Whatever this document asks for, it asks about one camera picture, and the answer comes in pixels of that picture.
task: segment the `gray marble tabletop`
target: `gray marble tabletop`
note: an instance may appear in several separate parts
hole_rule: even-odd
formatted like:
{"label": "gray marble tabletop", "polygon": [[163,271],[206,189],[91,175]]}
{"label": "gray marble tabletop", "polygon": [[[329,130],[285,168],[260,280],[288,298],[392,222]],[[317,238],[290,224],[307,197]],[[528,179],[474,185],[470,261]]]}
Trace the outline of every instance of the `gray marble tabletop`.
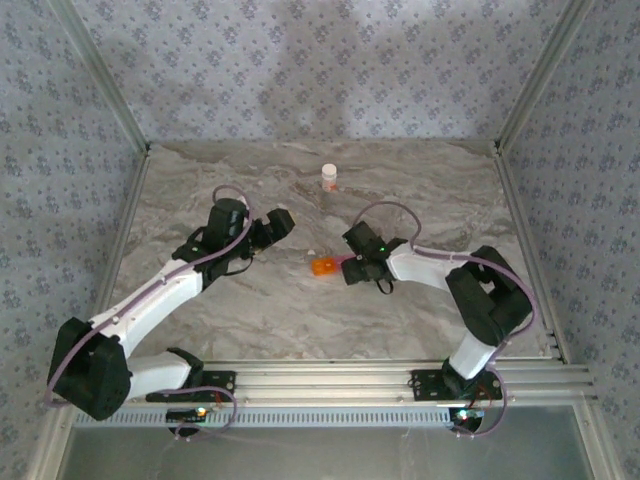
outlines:
{"label": "gray marble tabletop", "polygon": [[[336,192],[321,189],[327,162],[338,167]],[[528,282],[488,148],[416,140],[188,143],[151,149],[112,303],[206,223],[212,189],[228,183],[246,191],[259,216],[289,209],[295,229],[246,273],[216,281],[176,310],[136,355],[177,346],[205,360],[446,358],[465,332],[448,293],[403,282],[385,296],[371,283],[347,287],[339,274],[311,273],[313,258],[350,253],[341,235],[375,200],[400,201],[418,214],[418,244],[456,251],[492,245]],[[372,210],[367,221],[387,239],[414,232],[412,219],[393,207]],[[503,355],[548,356],[542,325]]]}

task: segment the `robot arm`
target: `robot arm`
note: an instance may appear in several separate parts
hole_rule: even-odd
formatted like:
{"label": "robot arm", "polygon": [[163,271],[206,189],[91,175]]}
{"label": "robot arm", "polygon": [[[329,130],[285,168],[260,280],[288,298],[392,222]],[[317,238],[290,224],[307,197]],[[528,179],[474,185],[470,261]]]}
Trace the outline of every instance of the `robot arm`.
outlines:
{"label": "robot arm", "polygon": [[460,260],[476,257],[512,272],[492,247],[469,254],[433,249],[417,253],[406,240],[384,242],[365,222],[355,225],[343,238],[356,255],[342,263],[348,285],[375,281],[380,287],[380,282],[412,281],[451,293],[468,330],[442,367],[443,382],[455,398],[468,393],[503,341],[531,313],[529,299],[511,279]]}
{"label": "robot arm", "polygon": [[207,226],[190,235],[148,282],[88,322],[71,318],[63,324],[53,352],[49,381],[72,349],[88,335],[91,338],[73,355],[53,391],[96,420],[103,420],[130,398],[159,390],[202,386],[203,363],[183,350],[170,348],[152,357],[131,360],[129,357],[142,339],[176,308],[229,274],[232,260],[251,260],[294,227],[288,211],[272,210],[267,214],[267,224],[254,220],[247,235],[234,248],[203,261],[240,236],[246,215],[247,208],[242,202],[218,200]]}

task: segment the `orange object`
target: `orange object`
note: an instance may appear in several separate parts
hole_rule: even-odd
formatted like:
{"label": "orange object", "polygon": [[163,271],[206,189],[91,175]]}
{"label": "orange object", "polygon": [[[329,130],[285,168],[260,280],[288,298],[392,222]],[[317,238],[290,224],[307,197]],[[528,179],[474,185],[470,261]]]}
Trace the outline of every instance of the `orange object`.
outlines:
{"label": "orange object", "polygon": [[311,271],[316,277],[336,273],[339,270],[340,264],[332,257],[316,258],[311,261]]}

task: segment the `white bottle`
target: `white bottle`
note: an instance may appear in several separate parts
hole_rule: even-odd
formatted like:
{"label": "white bottle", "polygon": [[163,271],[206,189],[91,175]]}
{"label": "white bottle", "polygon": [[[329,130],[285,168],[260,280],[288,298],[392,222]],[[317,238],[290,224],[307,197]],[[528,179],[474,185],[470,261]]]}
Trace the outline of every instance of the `white bottle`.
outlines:
{"label": "white bottle", "polygon": [[338,178],[338,169],[333,163],[325,163],[322,166],[322,189],[325,192],[333,192],[338,189],[336,180]]}

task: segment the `patterned wallpaper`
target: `patterned wallpaper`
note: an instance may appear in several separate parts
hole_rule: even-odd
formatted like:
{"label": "patterned wallpaper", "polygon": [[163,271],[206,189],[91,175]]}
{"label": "patterned wallpaper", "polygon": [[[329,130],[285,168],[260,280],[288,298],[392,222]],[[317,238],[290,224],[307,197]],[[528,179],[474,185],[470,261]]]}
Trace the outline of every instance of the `patterned wallpaper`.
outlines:
{"label": "patterned wallpaper", "polygon": [[44,0],[0,2],[0,478],[21,478],[57,327],[85,317],[136,156]]}
{"label": "patterned wallpaper", "polygon": [[529,223],[576,362],[640,479],[640,4],[596,0],[515,147]]}
{"label": "patterned wallpaper", "polygon": [[495,138],[566,0],[75,0],[151,141]]}

